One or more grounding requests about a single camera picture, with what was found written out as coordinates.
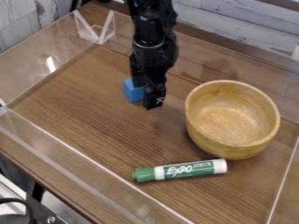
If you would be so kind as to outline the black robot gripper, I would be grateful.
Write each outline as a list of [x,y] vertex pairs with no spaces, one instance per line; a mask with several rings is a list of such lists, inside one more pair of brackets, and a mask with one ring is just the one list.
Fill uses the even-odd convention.
[[136,88],[144,88],[144,108],[161,107],[165,97],[165,73],[179,57],[175,40],[167,39],[160,45],[144,47],[133,44],[129,56],[132,82]]

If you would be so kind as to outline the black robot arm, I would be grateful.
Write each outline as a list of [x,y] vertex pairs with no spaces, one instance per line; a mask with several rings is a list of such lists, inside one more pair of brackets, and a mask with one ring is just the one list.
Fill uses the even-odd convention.
[[177,13],[172,0],[125,0],[133,23],[129,70],[133,86],[144,89],[144,107],[161,107],[167,72],[179,58],[173,33]]

